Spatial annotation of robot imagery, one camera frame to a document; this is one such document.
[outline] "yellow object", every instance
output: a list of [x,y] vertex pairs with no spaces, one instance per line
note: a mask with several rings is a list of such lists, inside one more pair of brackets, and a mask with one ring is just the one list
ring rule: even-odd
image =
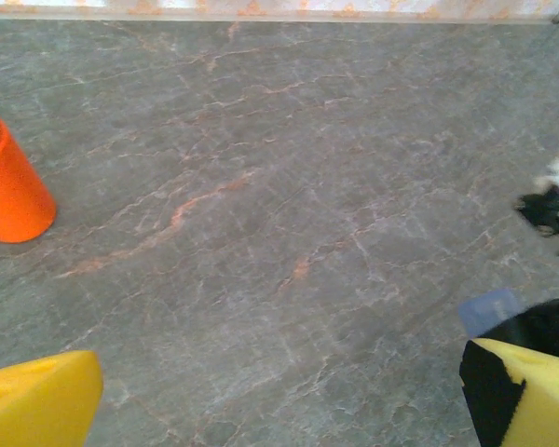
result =
[[0,370],[0,447],[81,447],[101,396],[102,371],[90,351]]
[[501,447],[559,447],[559,358],[496,340],[474,342],[498,356],[525,390]]

